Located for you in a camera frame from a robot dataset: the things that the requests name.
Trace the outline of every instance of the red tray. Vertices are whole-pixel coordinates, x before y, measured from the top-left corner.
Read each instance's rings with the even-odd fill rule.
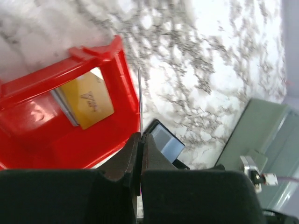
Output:
[[[0,82],[0,169],[91,168],[138,131],[138,99],[121,38],[69,53],[71,57],[42,70]],[[114,114],[83,130],[70,123],[49,91],[95,67],[101,70]]]

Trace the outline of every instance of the marble countertop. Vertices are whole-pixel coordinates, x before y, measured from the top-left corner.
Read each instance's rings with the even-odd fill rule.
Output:
[[[136,89],[142,71],[144,124],[159,119],[186,144],[179,159],[207,168],[250,98],[284,99],[280,10],[280,0],[2,0],[0,78],[120,34]]]

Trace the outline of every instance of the yellow card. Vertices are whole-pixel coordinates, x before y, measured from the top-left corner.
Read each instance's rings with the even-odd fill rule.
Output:
[[[59,89],[64,93],[82,129],[87,129],[114,113],[104,80],[91,72],[60,86]]]

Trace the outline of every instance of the white marble with gray veins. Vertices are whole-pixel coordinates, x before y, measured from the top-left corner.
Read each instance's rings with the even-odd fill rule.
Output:
[[[212,166],[251,97],[285,93],[280,0],[2,0],[0,79],[120,34],[144,123],[160,119],[191,168]]]

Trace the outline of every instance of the red plastic bin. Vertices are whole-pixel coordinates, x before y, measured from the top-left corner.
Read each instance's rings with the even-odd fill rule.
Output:
[[[121,38],[69,53],[42,70],[0,82],[0,169],[91,168],[138,131],[139,104]],[[114,114],[83,130],[70,123],[49,91],[95,67],[101,70]]]

